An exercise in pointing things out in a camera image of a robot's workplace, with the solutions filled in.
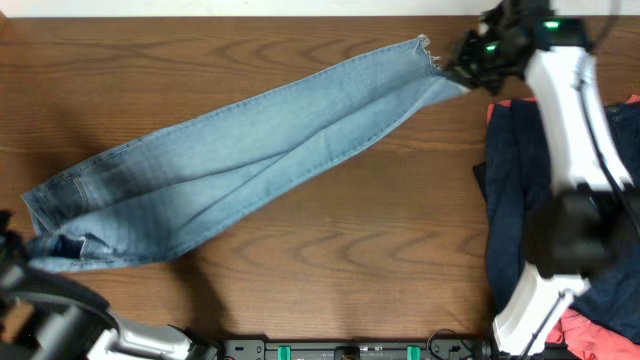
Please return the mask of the light blue denim jeans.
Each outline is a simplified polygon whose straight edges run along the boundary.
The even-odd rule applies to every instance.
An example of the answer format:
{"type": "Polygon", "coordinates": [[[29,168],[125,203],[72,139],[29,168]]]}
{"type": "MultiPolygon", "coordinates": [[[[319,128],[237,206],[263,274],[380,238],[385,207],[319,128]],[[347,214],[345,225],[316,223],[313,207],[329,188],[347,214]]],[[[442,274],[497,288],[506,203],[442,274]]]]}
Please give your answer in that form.
{"type": "Polygon", "coordinates": [[[165,262],[461,96],[417,37],[104,151],[24,195],[33,267],[165,262]]]}

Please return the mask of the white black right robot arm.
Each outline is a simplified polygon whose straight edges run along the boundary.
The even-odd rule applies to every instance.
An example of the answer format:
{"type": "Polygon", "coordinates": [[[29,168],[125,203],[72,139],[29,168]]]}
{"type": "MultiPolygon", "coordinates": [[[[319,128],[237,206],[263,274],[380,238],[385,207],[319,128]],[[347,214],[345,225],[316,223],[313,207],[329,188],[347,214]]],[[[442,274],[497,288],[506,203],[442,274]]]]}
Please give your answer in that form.
{"type": "Polygon", "coordinates": [[[639,191],[614,146],[598,91],[597,41],[547,1],[507,0],[468,32],[446,72],[497,94],[510,76],[532,90],[550,155],[552,199],[526,223],[525,266],[477,359],[529,359],[573,301],[639,236],[639,191]]]}

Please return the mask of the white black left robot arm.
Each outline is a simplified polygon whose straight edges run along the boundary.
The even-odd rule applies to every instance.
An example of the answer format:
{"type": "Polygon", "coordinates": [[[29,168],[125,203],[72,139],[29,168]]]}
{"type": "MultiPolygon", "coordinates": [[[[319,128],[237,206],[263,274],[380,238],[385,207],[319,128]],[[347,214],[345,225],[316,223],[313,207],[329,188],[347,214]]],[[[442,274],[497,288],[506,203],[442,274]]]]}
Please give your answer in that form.
{"type": "Polygon", "coordinates": [[[222,351],[172,326],[151,327],[114,315],[87,287],[31,267],[19,234],[1,212],[1,318],[20,304],[33,308],[15,337],[1,340],[10,360],[212,360],[222,351]]]}

